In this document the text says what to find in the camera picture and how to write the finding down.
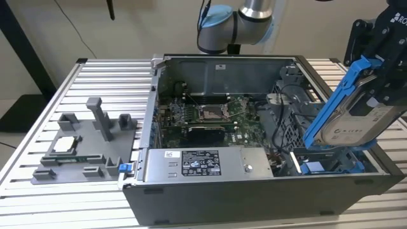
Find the barcode sticker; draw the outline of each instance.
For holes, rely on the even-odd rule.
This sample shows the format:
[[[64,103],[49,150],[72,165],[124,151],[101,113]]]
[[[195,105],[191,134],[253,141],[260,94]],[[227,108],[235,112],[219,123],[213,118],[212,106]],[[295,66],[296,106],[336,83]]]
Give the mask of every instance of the barcode sticker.
[[[180,157],[180,151],[165,151],[164,157]]]

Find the white wall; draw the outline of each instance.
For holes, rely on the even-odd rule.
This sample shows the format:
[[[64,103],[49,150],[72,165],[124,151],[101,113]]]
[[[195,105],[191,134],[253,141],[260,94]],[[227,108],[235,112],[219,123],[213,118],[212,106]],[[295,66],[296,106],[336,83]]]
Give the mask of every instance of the white wall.
[[[38,94],[33,80],[0,31],[0,99],[17,99],[24,94]]]
[[[97,58],[151,58],[153,53],[197,53],[200,0],[115,0],[111,21],[105,0],[57,0]],[[241,0],[215,0],[235,8]],[[91,58],[53,0],[9,0],[44,66],[59,83],[80,57]],[[261,46],[243,47],[261,53]]]
[[[288,0],[272,53],[343,61],[353,21],[385,7],[385,0]]]
[[[57,1],[97,58],[151,58],[153,53],[197,53],[200,0],[113,0],[115,21],[109,19],[104,0]],[[45,69],[61,83],[77,58],[92,58],[92,55],[53,0],[8,0],[8,3]],[[243,0],[213,0],[212,4],[228,4],[236,9],[241,3]],[[352,21],[373,18],[384,7],[384,0],[287,0],[272,53],[341,59]],[[244,54],[261,52],[260,45],[241,48]],[[21,64],[12,63],[6,67],[20,68],[16,65]],[[13,85],[0,85],[0,91],[4,87],[20,90]]]

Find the motherboard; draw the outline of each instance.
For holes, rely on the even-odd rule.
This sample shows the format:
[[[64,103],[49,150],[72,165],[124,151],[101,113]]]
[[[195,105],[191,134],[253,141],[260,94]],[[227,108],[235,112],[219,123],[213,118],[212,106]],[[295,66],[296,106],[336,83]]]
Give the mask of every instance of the motherboard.
[[[163,148],[263,147],[265,133],[251,96],[167,98],[160,105]]]

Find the blue drive bracket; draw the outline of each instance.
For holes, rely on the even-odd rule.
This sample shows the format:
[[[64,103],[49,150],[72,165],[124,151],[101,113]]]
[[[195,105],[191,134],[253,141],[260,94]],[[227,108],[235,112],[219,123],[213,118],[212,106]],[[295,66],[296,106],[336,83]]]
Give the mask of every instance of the blue drive bracket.
[[[303,136],[304,144],[307,149],[309,150],[324,150],[329,149],[335,146],[319,146],[313,145],[313,140],[317,132],[320,131],[323,125],[325,124],[329,116],[332,115],[336,107],[341,103],[343,99],[349,96],[355,89],[355,83],[359,80],[359,77],[361,75],[361,72],[364,69],[376,69],[381,66],[381,61],[379,59],[367,59],[364,56],[361,56],[360,60],[355,61],[351,64],[351,67],[348,69],[348,72],[345,73],[337,88],[335,92],[332,93],[321,111],[317,113],[317,116],[315,120],[312,121],[305,134]],[[369,149],[373,144],[376,143],[376,140],[371,140],[369,142],[364,143],[360,146],[349,147],[351,150],[367,150]]]

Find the black pole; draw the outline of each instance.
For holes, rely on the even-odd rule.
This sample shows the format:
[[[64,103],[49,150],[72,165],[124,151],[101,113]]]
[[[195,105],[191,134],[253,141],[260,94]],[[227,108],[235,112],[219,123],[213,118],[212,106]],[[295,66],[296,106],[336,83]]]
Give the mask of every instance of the black pole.
[[[0,0],[0,29],[17,54],[22,65],[36,83],[44,99],[51,100],[56,88],[45,71],[38,56],[30,46],[13,12],[6,4],[6,0]]]

